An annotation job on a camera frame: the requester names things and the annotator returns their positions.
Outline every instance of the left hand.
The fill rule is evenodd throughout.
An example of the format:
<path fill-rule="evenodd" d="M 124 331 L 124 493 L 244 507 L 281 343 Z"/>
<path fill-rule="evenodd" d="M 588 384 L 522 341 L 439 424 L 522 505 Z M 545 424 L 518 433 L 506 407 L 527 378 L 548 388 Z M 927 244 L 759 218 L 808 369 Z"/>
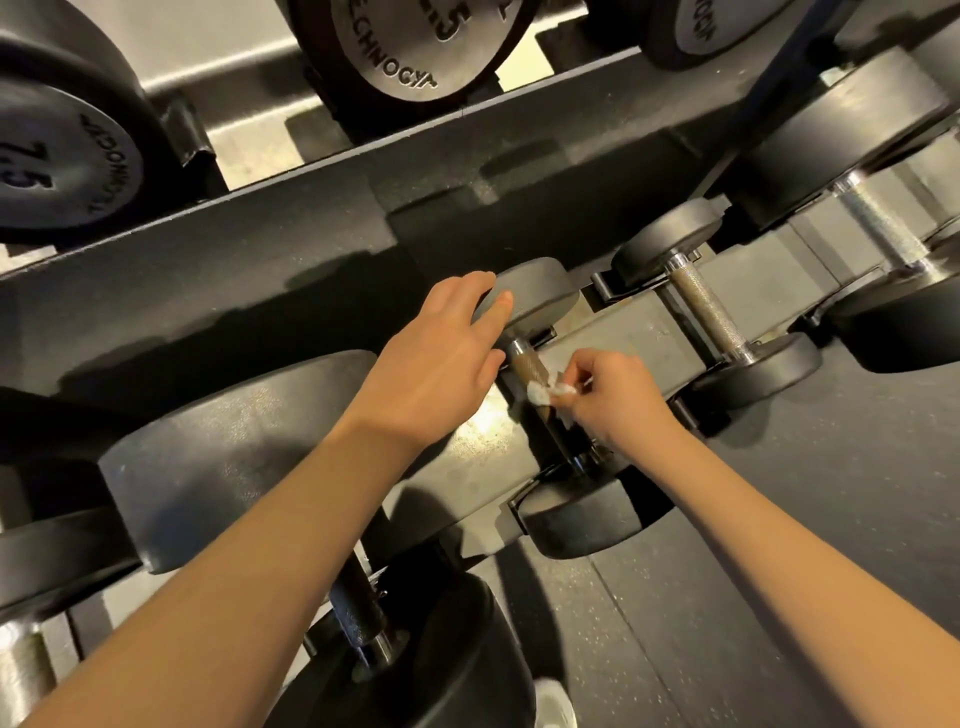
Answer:
<path fill-rule="evenodd" d="M 476 271 L 437 283 L 417 318 L 384 347 L 338 426 L 385 429 L 424 449 L 472 417 L 503 364 L 493 345 L 514 308 L 505 292 L 470 322 L 495 281 Z"/>

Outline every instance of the forearm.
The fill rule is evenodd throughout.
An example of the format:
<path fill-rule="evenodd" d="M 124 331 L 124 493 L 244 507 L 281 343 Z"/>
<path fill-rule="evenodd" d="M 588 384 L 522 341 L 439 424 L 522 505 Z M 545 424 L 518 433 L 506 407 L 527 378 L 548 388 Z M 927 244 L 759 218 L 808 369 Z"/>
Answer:
<path fill-rule="evenodd" d="M 852 713 L 871 728 L 960 716 L 960 643 L 818 539 L 686 432 L 626 447 L 735 571 Z"/>
<path fill-rule="evenodd" d="M 127 620 L 32 726 L 259 726 L 303 632 L 417 449 L 334 430 Z"/>

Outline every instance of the hand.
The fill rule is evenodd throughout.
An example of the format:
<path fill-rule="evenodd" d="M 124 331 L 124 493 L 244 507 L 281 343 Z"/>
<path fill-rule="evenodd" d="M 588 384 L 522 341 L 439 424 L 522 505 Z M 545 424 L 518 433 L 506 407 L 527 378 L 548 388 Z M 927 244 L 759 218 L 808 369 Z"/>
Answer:
<path fill-rule="evenodd" d="M 502 293 L 470 323 L 495 281 L 477 271 L 437 283 L 417 318 L 387 342 L 341 424 L 383 428 L 424 449 L 472 417 L 503 364 L 493 344 L 514 308 L 513 294 Z"/>
<path fill-rule="evenodd" d="M 635 462 L 662 454 L 671 438 L 685 435 L 638 356 L 579 349 L 560 381 L 579 394 L 555 397 L 553 405 L 568 411 L 591 437 Z"/>

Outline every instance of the paper wipe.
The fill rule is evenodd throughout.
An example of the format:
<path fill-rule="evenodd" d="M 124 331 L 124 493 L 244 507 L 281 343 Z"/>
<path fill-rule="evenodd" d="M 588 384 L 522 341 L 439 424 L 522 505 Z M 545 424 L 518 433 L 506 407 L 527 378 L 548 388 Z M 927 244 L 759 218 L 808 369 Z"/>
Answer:
<path fill-rule="evenodd" d="M 535 407 L 549 407 L 551 397 L 575 395 L 577 390 L 569 384 L 557 381 L 557 375 L 550 375 L 549 386 L 544 387 L 538 381 L 527 384 L 527 400 Z"/>

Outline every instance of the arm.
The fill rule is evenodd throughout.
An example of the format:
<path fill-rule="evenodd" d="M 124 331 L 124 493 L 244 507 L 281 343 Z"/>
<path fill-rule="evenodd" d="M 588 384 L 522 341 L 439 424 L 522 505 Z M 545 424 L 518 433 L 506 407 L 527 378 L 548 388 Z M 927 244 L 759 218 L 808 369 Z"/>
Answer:
<path fill-rule="evenodd" d="M 492 346 L 509 294 L 470 323 L 493 282 L 473 273 L 438 283 L 329 435 L 121 625 L 30 715 L 29 728 L 262 725 L 380 502 L 493 385 L 504 354 Z"/>
<path fill-rule="evenodd" d="M 686 432 L 638 358 L 581 350 L 564 381 L 589 385 L 555 403 L 657 480 L 864 726 L 957 724 L 960 642 Z"/>

